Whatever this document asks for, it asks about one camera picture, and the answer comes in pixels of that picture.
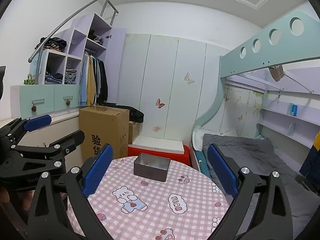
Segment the person left hand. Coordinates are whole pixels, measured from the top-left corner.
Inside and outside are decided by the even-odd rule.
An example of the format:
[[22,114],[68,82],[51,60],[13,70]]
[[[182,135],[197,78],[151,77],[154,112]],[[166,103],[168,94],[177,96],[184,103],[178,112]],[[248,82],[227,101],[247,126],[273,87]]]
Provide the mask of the person left hand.
[[4,187],[0,190],[1,203],[16,204],[18,208],[22,208],[24,211],[30,210],[31,203],[33,201],[33,191],[25,191],[18,193],[9,193]]

